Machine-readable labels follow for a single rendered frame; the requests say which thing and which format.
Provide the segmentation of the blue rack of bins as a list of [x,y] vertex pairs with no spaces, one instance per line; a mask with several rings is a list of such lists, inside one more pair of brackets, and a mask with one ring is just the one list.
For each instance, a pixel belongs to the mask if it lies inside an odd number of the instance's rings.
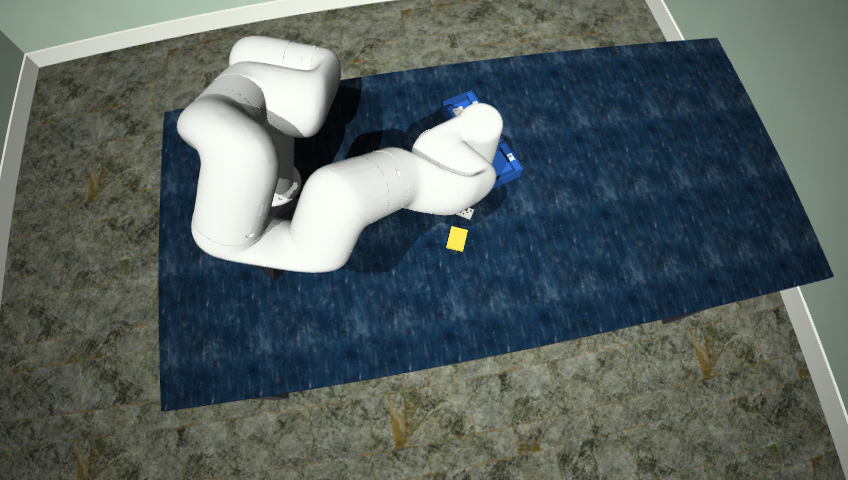
[[[480,101],[478,100],[474,92],[471,90],[446,101],[443,101],[442,112],[447,118],[447,120],[449,120],[455,117],[453,109],[458,108],[460,106],[462,106],[462,108],[464,109],[466,106],[473,103],[480,103]],[[502,137],[500,137],[492,166],[496,171],[496,182],[492,189],[520,177],[523,171],[523,167],[521,166],[518,159],[508,146],[507,142],[504,142]]]

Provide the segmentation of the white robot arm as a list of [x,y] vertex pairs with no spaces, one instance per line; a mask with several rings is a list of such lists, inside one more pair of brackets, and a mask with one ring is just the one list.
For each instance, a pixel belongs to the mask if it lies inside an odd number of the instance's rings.
[[235,43],[229,67],[177,121],[200,155],[191,228],[203,251],[282,270],[334,271],[367,225],[402,208],[455,215],[491,191],[503,120],[491,105],[474,103],[420,134],[412,152],[387,147],[320,167],[292,221],[268,216],[299,193],[294,137],[320,131],[340,79],[329,49],[267,36]]

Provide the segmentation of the yellow sticky note pad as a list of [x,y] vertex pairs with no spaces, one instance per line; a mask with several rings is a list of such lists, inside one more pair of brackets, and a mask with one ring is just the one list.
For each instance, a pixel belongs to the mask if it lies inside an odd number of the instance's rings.
[[463,252],[467,231],[468,230],[451,226],[446,248]]

